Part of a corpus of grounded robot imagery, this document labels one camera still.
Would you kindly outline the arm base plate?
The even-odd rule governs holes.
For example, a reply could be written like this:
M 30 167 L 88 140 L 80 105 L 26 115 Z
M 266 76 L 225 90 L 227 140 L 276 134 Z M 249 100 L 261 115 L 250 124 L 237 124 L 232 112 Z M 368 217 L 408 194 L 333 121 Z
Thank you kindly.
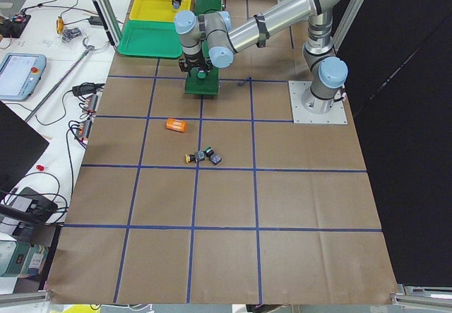
M 320 100 L 311 94 L 311 81 L 288 81 L 294 124 L 346 125 L 347 117 L 340 92 L 331 100 Z

